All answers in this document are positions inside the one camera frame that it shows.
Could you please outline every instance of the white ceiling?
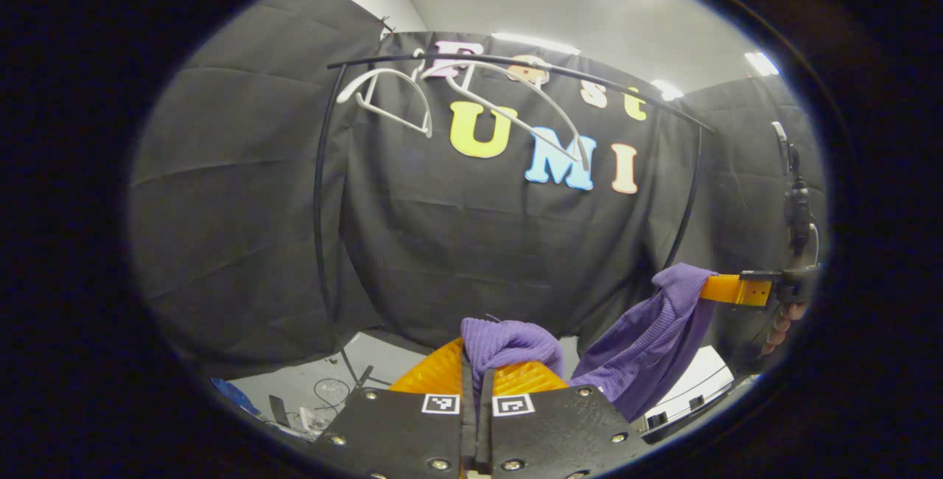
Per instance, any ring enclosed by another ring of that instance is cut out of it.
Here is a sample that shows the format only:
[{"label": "white ceiling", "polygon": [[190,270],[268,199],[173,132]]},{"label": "white ceiling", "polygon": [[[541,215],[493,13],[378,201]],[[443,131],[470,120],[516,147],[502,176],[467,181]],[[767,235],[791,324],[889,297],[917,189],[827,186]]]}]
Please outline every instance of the white ceiling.
[{"label": "white ceiling", "polygon": [[430,30],[519,33],[683,92],[747,77],[755,45],[697,0],[410,0]]}]

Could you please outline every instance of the ceiling light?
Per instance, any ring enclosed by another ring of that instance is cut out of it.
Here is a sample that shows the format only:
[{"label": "ceiling light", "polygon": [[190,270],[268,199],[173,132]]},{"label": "ceiling light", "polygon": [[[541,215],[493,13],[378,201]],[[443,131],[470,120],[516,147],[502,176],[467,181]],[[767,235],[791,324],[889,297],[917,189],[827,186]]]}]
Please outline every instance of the ceiling light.
[{"label": "ceiling light", "polygon": [[496,39],[503,39],[505,41],[529,43],[530,45],[540,46],[540,48],[555,49],[557,52],[570,53],[572,55],[580,54],[579,48],[573,48],[573,46],[565,45],[565,43],[555,43],[535,37],[525,37],[523,35],[512,35],[512,33],[495,32],[491,33],[491,36]]},{"label": "ceiling light", "polygon": [[661,90],[661,97],[665,102],[670,102],[672,99],[678,99],[678,97],[684,96],[684,93],[678,90],[678,87],[664,80],[654,80],[651,84]]},{"label": "ceiling light", "polygon": [[750,64],[754,66],[754,69],[757,69],[757,72],[759,72],[761,76],[776,75],[779,73],[776,66],[772,65],[772,60],[769,60],[763,52],[744,53],[743,55],[747,57],[747,60],[750,60]]}]

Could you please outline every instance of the blue letter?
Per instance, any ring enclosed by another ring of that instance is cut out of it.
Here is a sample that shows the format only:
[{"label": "blue letter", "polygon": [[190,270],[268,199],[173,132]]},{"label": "blue letter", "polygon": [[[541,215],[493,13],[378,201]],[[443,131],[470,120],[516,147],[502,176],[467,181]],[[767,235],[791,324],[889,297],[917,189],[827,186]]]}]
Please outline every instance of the blue letter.
[{"label": "blue letter", "polygon": [[[536,132],[540,133],[540,136],[543,136],[545,139],[553,140],[553,143],[559,146],[560,140],[557,139],[556,133],[554,133],[552,129],[534,127],[533,130],[536,130]],[[589,158],[587,162],[589,162],[591,169],[592,151],[596,148],[596,141],[588,136],[580,136],[580,139],[583,140],[583,147],[586,148],[586,157]],[[567,151],[579,158],[579,147],[576,147],[575,141],[570,141],[569,146],[567,146]],[[563,180],[563,177],[566,175],[567,171],[569,171],[567,186],[579,190],[592,190],[592,180],[589,179],[589,171],[583,171],[582,164],[569,160],[563,153],[550,147],[545,140],[535,137],[533,139],[533,164],[531,164],[531,169],[525,173],[525,179],[532,181],[532,183],[546,183],[549,179],[547,176],[547,164],[550,165],[550,172],[553,175],[553,181],[555,181],[555,183],[560,184],[560,181]]]}]

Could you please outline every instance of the purple sweater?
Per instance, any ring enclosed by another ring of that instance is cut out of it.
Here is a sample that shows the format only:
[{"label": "purple sweater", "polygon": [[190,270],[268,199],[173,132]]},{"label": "purple sweater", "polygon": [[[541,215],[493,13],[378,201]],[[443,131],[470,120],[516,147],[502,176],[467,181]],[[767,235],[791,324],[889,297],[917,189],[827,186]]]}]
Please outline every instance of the purple sweater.
[{"label": "purple sweater", "polygon": [[[701,347],[715,302],[700,301],[701,288],[713,273],[677,264],[654,275],[653,297],[617,319],[583,354],[570,385],[603,389],[627,421],[664,398]],[[462,338],[474,374],[475,402],[486,369],[540,361],[557,375],[563,351],[549,332],[521,321],[462,320]]]}]

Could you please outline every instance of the screw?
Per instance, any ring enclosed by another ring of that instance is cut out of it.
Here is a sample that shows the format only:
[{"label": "screw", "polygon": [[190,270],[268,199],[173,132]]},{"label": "screw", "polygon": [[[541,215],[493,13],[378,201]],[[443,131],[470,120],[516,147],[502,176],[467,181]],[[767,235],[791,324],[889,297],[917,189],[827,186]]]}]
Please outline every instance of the screw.
[{"label": "screw", "polygon": [[432,459],[429,461],[429,466],[435,469],[450,469],[452,465],[445,459]]},{"label": "screw", "polygon": [[508,459],[505,460],[505,464],[501,465],[501,468],[508,470],[508,472],[514,472],[515,469],[521,469],[525,466],[525,462],[519,459]]}]

